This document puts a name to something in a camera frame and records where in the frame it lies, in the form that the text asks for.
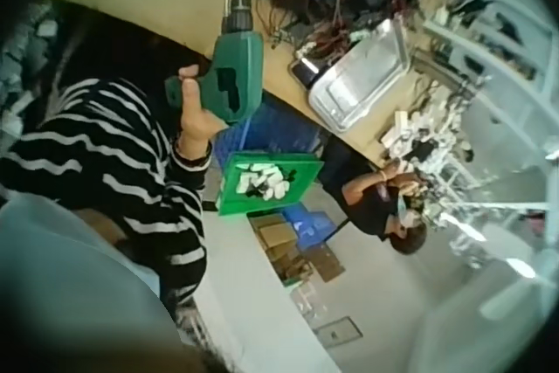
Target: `metal tray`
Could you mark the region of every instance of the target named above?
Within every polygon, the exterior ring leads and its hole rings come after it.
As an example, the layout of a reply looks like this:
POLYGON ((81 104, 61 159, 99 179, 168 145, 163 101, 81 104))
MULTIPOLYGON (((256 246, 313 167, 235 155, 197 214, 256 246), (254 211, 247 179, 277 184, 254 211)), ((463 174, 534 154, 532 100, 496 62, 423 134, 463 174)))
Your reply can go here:
POLYGON ((343 133, 409 69, 402 24, 387 19, 314 83, 310 106, 332 130, 343 133))

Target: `cordless drill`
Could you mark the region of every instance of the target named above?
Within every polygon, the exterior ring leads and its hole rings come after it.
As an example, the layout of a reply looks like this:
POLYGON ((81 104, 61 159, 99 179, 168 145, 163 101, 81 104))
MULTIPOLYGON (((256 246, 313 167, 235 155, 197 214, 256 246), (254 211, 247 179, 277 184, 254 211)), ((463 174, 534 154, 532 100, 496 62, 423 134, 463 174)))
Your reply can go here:
MULTIPOLYGON (((228 123, 250 116, 262 101, 264 43, 253 30, 251 0, 225 0, 221 35, 210 70, 198 79, 202 107, 228 123)), ((165 81, 169 104, 183 105, 181 82, 165 81)))

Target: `cardboard box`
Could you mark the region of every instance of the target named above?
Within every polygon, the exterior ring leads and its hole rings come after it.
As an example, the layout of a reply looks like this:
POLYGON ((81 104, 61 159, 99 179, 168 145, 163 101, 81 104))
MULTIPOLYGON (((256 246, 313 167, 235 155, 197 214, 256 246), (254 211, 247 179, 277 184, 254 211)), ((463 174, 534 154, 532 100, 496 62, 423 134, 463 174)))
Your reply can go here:
POLYGON ((280 214, 249 218, 260 245, 274 262, 296 249, 297 234, 280 214))
POLYGON ((328 283, 346 271, 342 264, 340 264, 340 260, 326 244, 308 248, 304 252, 304 256, 313 264, 325 283, 328 283))

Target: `dark hair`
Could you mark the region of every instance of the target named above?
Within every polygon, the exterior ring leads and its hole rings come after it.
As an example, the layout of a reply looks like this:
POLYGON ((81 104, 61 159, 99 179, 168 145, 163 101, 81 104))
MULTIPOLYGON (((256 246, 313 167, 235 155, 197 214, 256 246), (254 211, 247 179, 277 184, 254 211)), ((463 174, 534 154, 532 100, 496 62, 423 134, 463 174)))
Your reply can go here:
POLYGON ((390 235, 390 244, 392 247, 403 255, 412 255, 423 246, 427 240, 427 226, 420 224, 407 230, 405 238, 397 235, 390 235))

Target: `green plastic tray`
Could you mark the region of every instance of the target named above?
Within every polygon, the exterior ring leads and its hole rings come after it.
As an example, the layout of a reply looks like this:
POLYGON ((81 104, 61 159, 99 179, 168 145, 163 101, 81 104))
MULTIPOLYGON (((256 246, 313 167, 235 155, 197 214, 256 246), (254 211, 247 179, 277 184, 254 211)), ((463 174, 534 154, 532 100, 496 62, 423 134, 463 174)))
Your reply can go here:
POLYGON ((298 203, 318 175, 323 163, 315 155, 310 154, 237 152, 230 157, 225 167, 224 181, 218 198, 219 215, 245 214, 298 203), (272 198, 264 201, 262 198, 237 194, 238 180, 245 172, 237 168, 240 163, 273 163, 280 166, 285 172, 295 169, 297 174, 285 197, 280 200, 272 198))

